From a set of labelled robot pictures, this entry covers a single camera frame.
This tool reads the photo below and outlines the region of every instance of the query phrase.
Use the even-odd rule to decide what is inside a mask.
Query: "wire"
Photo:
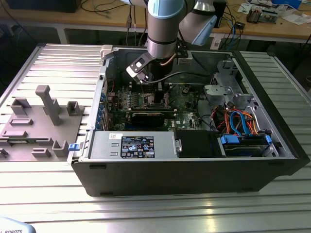
[[[230,133],[227,111],[225,112],[225,127],[226,127],[226,133]]]
[[[116,8],[118,8],[118,7],[127,6],[127,4],[122,4],[122,5],[115,6],[115,7],[109,8],[109,9],[105,9],[105,10],[92,11],[92,10],[89,10],[89,9],[86,9],[86,8],[83,7],[83,5],[84,5],[87,1],[89,1],[89,0],[85,0],[84,2],[82,2],[80,7],[81,7],[83,10],[85,10],[85,11],[88,11],[88,12],[95,12],[95,13],[96,13],[96,12],[110,11],[110,10],[116,9]]]
[[[111,92],[110,92],[110,94],[109,95],[111,95],[111,93],[113,92],[113,90],[115,89],[115,81],[114,80],[112,80],[112,90],[111,90]]]
[[[143,33],[141,34],[141,37],[140,37],[139,42],[138,42],[138,46],[141,46],[142,38],[147,31],[147,11],[146,11],[146,8],[144,10],[145,10],[145,29],[144,29]]]
[[[131,27],[132,27],[132,6],[130,5],[130,11],[128,13],[128,17],[126,21],[126,45],[127,46],[128,46],[128,33]]]
[[[201,118],[202,118],[202,117],[207,117],[207,116],[210,117],[210,114],[204,114],[204,115],[201,116]]]
[[[167,105],[170,105],[171,103],[173,103],[175,100],[177,100],[178,98],[173,99],[171,102],[169,102]]]
[[[102,4],[98,4],[98,5],[95,5],[95,0],[92,0],[92,3],[93,3],[93,8],[94,8],[94,11],[100,11],[100,9],[98,9],[98,7],[100,6],[104,6],[104,5],[110,5],[110,4],[113,4],[116,0],[113,0],[112,2],[109,2],[109,3],[102,3]],[[95,12],[96,14],[100,15],[100,16],[104,16],[106,18],[110,18],[110,16],[108,15],[110,12],[109,11],[105,11],[105,12]]]
[[[178,29],[178,33],[179,33],[179,36],[180,36],[180,38],[181,38],[181,40],[182,40],[182,42],[183,42],[185,48],[187,49],[186,41],[185,41],[185,39],[184,39],[184,37],[183,37],[183,35],[182,35],[180,29]],[[192,57],[193,57],[193,59],[197,62],[197,64],[199,64],[199,66],[209,75],[208,69],[206,69],[206,68],[203,66],[203,64],[194,56],[194,54],[192,54]]]
[[[306,77],[306,81],[307,81],[308,83],[311,83],[311,76],[307,76],[307,77]]]
[[[242,121],[242,125],[243,125],[243,130],[246,134],[249,134],[250,131],[248,130],[247,126],[246,126],[246,122],[245,122],[245,118],[243,116],[243,113],[241,111],[234,111],[233,113],[231,113],[231,116],[230,116],[230,126],[232,128],[232,130],[234,132],[236,132],[239,136],[242,136],[242,134],[234,127],[233,125],[233,116],[236,114],[236,113],[239,113],[240,116],[241,116],[241,121]]]
[[[167,66],[169,63],[171,63],[171,62],[174,60],[174,58],[175,58],[176,56],[177,56],[177,54],[174,53],[174,54],[172,55],[172,57],[170,57],[170,59],[169,59],[168,61],[166,61],[166,62],[164,62],[164,63],[160,63],[160,66],[162,66],[162,67]]]
[[[21,34],[22,31],[23,31],[23,29],[21,28],[20,31],[19,31],[19,33],[18,33],[17,40],[16,40],[16,50],[18,51],[18,53],[19,53],[19,50],[18,50],[18,42],[19,42],[20,34]]]
[[[309,51],[311,50],[311,46],[309,46],[309,48],[307,49],[306,52],[304,52],[304,48],[307,46],[307,44],[308,44],[308,42],[309,42],[310,39],[311,39],[311,34],[310,34],[309,38],[307,39],[306,43],[304,44],[304,46],[302,47],[298,59],[297,59],[296,62],[293,64],[291,73],[294,73],[294,72],[296,71],[296,69],[299,67],[301,61],[305,58],[305,56],[306,56],[307,54],[309,54]]]
[[[213,105],[211,102],[209,102],[205,90],[204,90],[204,95],[205,95],[206,100],[208,101],[208,104],[209,104],[211,107],[214,107],[214,105]]]
[[[134,6],[134,38],[135,38],[135,46],[136,46],[136,8]]]
[[[14,44],[13,41],[12,41],[13,36],[10,36],[1,26],[0,26],[0,31],[4,34],[5,37],[8,38],[8,40],[10,41],[11,46],[14,47],[19,54],[27,56],[27,57],[29,56],[30,51],[28,51],[27,49],[19,46],[18,45],[18,41],[17,41],[17,44]],[[24,51],[26,51],[28,53],[27,54],[20,53],[20,51],[18,49],[23,49]]]
[[[8,14],[8,16],[13,20],[15,21],[15,23],[20,26],[24,32],[37,44],[38,42],[28,33],[28,31],[26,31],[26,29],[24,29],[24,27],[8,12],[8,10],[4,7],[3,3],[2,3],[2,0],[0,0],[0,3],[1,3],[1,6],[2,8],[4,9],[4,11]]]
[[[248,125],[249,130],[251,131],[251,133],[252,133],[252,134],[255,134],[255,133],[254,133],[254,130],[253,130],[253,128],[252,128],[251,123],[247,122],[246,124]]]
[[[142,84],[140,84],[140,87],[141,87],[141,91],[142,91],[142,96],[144,96],[144,90],[142,89]]]
[[[226,8],[228,9],[229,13],[224,12],[224,14],[227,14],[227,15],[231,16],[231,22],[232,22],[233,25],[235,25],[236,20],[235,20],[235,17],[232,15],[231,10],[230,10],[230,8],[228,7],[228,4],[226,5]],[[228,17],[226,17],[226,16],[223,16],[223,18],[226,19],[226,20],[230,20],[230,19],[229,19]],[[234,26],[231,27],[231,31],[230,31],[230,33],[228,34],[228,36],[227,36],[225,42],[224,42],[224,43],[222,42],[222,45],[220,46],[220,49],[223,47],[223,45],[226,45],[227,40],[229,39],[229,37],[230,37],[230,35],[231,35],[232,31],[233,31],[233,28],[234,28]]]
[[[209,126],[209,128],[210,128],[211,130],[213,130],[213,131],[215,131],[215,130],[218,131],[214,126],[212,126],[211,123],[208,124],[205,120],[202,119],[204,116],[210,116],[209,114],[205,114],[205,115],[203,115],[203,116],[200,116],[198,105],[199,105],[200,96],[202,95],[203,92],[204,92],[204,89],[202,90],[202,92],[199,93],[198,99],[196,100],[196,103],[195,103],[196,111],[197,111],[197,113],[198,113],[199,118],[202,120],[202,122],[203,122],[204,124],[206,124],[207,126]]]
[[[192,75],[196,75],[196,76],[206,77],[205,74],[193,73],[193,72],[188,72],[188,71],[180,71],[180,72],[176,72],[176,73],[173,73],[173,74],[169,74],[168,76],[165,76],[164,78],[156,80],[156,81],[146,81],[146,83],[159,83],[159,82],[167,80],[167,79],[169,79],[169,78],[171,78],[173,76],[176,76],[178,74],[192,74]]]
[[[253,125],[254,125],[254,133],[255,133],[255,134],[258,134],[258,133],[257,133],[257,130],[256,130],[255,120],[253,120]]]
[[[229,47],[228,47],[228,50],[230,50],[230,49],[231,49],[231,47],[232,47],[232,43],[233,43],[233,41],[234,41],[235,28],[234,28],[234,25],[233,25],[233,23],[232,23],[232,21],[231,21],[231,20],[227,19],[227,21],[229,21],[229,22],[231,23],[232,30],[233,30],[232,39],[231,39],[230,45],[229,45]]]

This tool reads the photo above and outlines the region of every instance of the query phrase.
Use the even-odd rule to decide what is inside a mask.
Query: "floor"
[[[25,28],[29,34],[38,43],[59,43],[58,35],[55,29],[52,28]],[[36,46],[36,43],[18,26],[13,28],[14,36],[9,37],[3,34],[0,37],[0,93],[6,89],[7,85],[14,78],[21,66],[24,64],[28,56],[31,54]],[[123,32],[109,32],[92,30],[67,30],[69,41],[71,44],[115,44],[126,45],[125,33]],[[205,49],[210,47],[212,38],[203,46],[190,46],[193,50]],[[129,45],[134,45],[134,35],[129,34]],[[232,50],[248,50],[248,51],[269,51],[273,52],[287,67],[291,70],[294,63],[300,56],[300,44],[264,41],[241,40],[232,46]],[[294,72],[294,76],[308,91],[311,88],[311,83],[306,81],[307,76],[311,76],[311,56],[304,58],[303,62]]]

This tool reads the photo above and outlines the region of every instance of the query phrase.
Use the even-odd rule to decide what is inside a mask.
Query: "wooden table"
[[[228,0],[228,6],[232,15],[237,21],[245,24],[242,39],[249,40],[266,40],[266,41],[279,41],[279,42],[293,42],[305,43],[311,33],[311,24],[304,23],[296,25],[290,23],[282,18],[278,18],[276,24],[271,23],[248,23],[246,21],[246,14],[238,13],[239,5],[245,1],[243,0]],[[311,11],[311,6],[301,4],[299,10]],[[226,20],[222,20],[219,28],[213,30],[217,35],[214,36],[213,44],[215,47],[219,44],[220,40],[227,37],[226,33],[230,33],[230,28]]]
[[[110,0],[94,0],[95,4],[107,3]],[[267,40],[267,41],[283,41],[304,43],[311,33],[311,24],[295,25],[282,18],[277,20],[276,24],[258,23],[251,24],[246,22],[246,14],[237,13],[238,5],[243,0],[228,0],[231,13],[237,21],[245,23],[242,39]],[[124,4],[116,1],[113,4],[105,5],[101,9],[112,8],[114,6]],[[94,12],[87,12],[78,8],[76,13],[46,12],[46,11],[30,11],[30,10],[11,10],[7,5],[6,9],[10,14],[22,25],[37,27],[56,28],[60,42],[69,43],[67,40],[65,29],[87,29],[100,31],[126,31],[126,20],[129,13],[129,6],[122,6],[110,11],[109,18],[98,15]],[[85,8],[93,10],[92,1],[88,1]],[[300,9],[311,10],[311,6],[302,4]],[[136,10],[137,32],[142,32],[145,27],[144,10],[137,7]],[[12,25],[16,24],[3,9],[0,9],[0,24]],[[227,37],[230,33],[225,20],[222,20],[220,28],[214,29],[211,37],[214,37],[211,49],[217,49],[222,38]]]

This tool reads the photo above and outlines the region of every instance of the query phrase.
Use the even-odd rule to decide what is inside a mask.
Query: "table leg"
[[[61,28],[61,27],[57,27],[56,28],[57,33],[58,33],[58,37],[60,40],[61,44],[69,44],[66,32],[65,32],[65,28]]]
[[[213,38],[212,44],[210,45],[210,49],[211,50],[217,50],[219,48],[220,42],[223,39],[224,35],[225,35],[224,33],[216,33],[216,34],[214,34],[214,38]]]
[[[14,32],[12,31],[11,25],[7,25],[7,24],[0,24],[1,29],[4,30],[4,32],[6,34],[8,34],[9,36],[14,36]]]

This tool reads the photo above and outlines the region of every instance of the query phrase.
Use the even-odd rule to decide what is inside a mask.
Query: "power supply label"
[[[121,157],[123,159],[140,159],[155,157],[153,136],[122,137]]]

